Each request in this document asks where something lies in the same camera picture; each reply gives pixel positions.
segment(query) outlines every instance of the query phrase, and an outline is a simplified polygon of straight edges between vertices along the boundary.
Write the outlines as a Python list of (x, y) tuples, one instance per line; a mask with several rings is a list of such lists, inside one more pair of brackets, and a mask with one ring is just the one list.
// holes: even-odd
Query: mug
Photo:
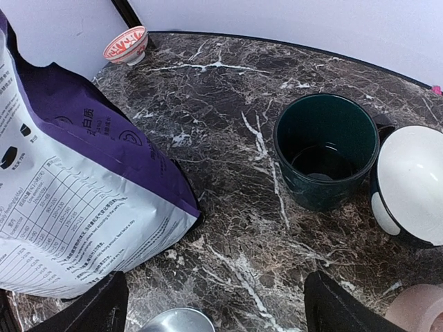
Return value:
[(313, 211), (332, 210), (353, 195), (380, 145), (369, 114), (328, 93), (291, 103), (278, 118), (273, 138), (289, 191), (296, 203)]

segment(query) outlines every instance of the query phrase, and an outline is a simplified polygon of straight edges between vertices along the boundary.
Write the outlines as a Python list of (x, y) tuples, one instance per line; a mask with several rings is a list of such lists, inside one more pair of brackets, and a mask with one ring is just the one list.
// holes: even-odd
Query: table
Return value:
[[(398, 126), (442, 130), (443, 98), (371, 66), (266, 41), (152, 35), (137, 66), (108, 65), (99, 89), (188, 174), (206, 223), (127, 273), (127, 331), (169, 308), (204, 309), (222, 332), (306, 331), (303, 282), (331, 275), (383, 314), (405, 287), (443, 279), (440, 249), (413, 250), (384, 234), (368, 183), (340, 209), (297, 206), (282, 182), (272, 131), (284, 107), (337, 93)], [(66, 304), (10, 295), (33, 326)]]

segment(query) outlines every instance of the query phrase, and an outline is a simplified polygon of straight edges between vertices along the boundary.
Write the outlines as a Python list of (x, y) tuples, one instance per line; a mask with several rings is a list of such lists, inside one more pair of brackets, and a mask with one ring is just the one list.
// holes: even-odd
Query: metal bowl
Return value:
[(157, 315), (140, 332), (215, 332), (215, 327), (198, 310), (176, 308)]

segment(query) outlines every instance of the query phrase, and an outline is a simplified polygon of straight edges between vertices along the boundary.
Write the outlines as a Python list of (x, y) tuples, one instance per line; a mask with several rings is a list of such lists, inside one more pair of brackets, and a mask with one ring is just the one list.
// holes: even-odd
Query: bag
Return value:
[(37, 68), (0, 12), (0, 287), (83, 294), (200, 217), (181, 170), (85, 78)]

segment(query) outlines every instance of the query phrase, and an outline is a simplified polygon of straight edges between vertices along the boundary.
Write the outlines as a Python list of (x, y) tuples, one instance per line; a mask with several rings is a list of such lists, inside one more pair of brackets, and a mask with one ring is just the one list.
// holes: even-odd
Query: small red and white bowl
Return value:
[(114, 64), (126, 63), (133, 66), (145, 57), (147, 38), (144, 26), (126, 30), (108, 44), (103, 56)]

